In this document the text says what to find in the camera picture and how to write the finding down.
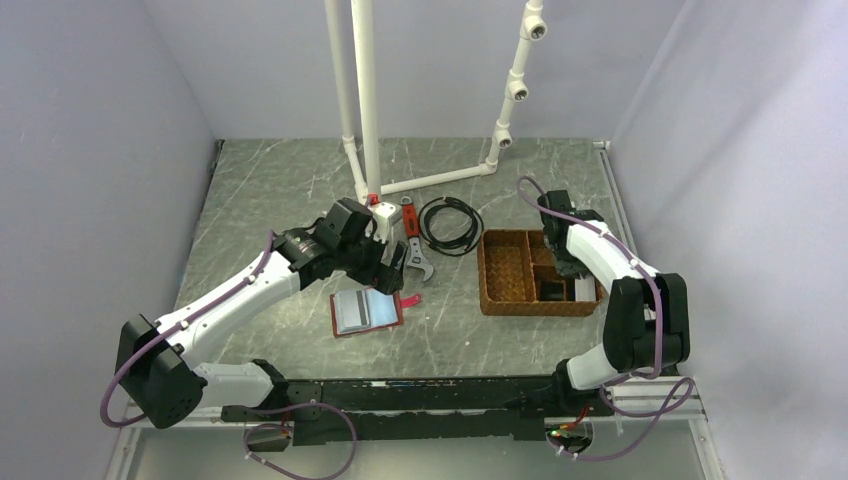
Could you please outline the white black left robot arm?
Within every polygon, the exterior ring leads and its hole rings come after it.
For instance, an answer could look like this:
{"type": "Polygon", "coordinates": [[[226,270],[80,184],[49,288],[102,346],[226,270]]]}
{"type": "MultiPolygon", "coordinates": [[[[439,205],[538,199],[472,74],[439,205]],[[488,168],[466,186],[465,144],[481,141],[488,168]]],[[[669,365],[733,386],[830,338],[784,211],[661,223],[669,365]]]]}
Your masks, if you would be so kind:
{"type": "Polygon", "coordinates": [[[400,291],[408,246],[398,242],[387,263],[382,261],[385,247],[364,234],[323,244],[303,228],[271,233],[253,262],[193,303],[156,321],[126,322],[115,373],[100,404],[102,422],[124,427],[136,421],[110,417],[117,388],[138,406],[141,419],[159,429],[211,407],[238,406],[264,420],[279,417],[288,402],[282,374],[264,360],[212,363],[212,347],[270,306],[336,271],[383,294],[400,291]]]}

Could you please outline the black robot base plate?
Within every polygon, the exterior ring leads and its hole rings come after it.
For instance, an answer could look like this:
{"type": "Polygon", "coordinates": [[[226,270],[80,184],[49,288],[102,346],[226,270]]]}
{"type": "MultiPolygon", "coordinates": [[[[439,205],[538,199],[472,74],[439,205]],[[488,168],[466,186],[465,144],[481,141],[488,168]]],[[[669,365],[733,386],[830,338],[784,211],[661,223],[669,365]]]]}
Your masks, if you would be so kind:
{"type": "Polygon", "coordinates": [[[595,391],[557,397],[548,375],[417,379],[286,380],[256,412],[223,407],[226,423],[279,422],[289,415],[297,446],[344,441],[509,437],[541,441],[578,416],[610,417],[595,391]]]}

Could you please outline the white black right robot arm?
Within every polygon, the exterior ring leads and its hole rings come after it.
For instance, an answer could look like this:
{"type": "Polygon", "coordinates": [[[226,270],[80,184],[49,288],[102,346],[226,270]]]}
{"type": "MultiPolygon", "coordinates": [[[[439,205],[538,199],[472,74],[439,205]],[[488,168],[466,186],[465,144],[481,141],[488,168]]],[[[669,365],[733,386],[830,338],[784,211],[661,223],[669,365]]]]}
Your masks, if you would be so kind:
{"type": "Polygon", "coordinates": [[[557,272],[593,277],[608,294],[599,344],[560,362],[563,378],[551,388],[557,411],[574,415],[590,391],[635,374],[654,378],[690,355],[688,292],[676,273],[662,273],[637,258],[594,210],[577,210],[565,190],[537,197],[544,242],[557,272]]]}

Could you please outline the red card holder wallet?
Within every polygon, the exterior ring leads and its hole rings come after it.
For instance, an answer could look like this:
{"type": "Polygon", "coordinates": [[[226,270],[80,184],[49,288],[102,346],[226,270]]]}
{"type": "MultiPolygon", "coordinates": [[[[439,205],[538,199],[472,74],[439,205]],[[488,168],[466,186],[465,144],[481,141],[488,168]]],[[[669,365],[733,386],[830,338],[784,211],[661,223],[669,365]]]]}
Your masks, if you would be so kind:
{"type": "Polygon", "coordinates": [[[401,297],[376,289],[345,290],[330,296],[333,335],[345,337],[404,324],[404,311],[422,301],[420,293],[401,297]]]}

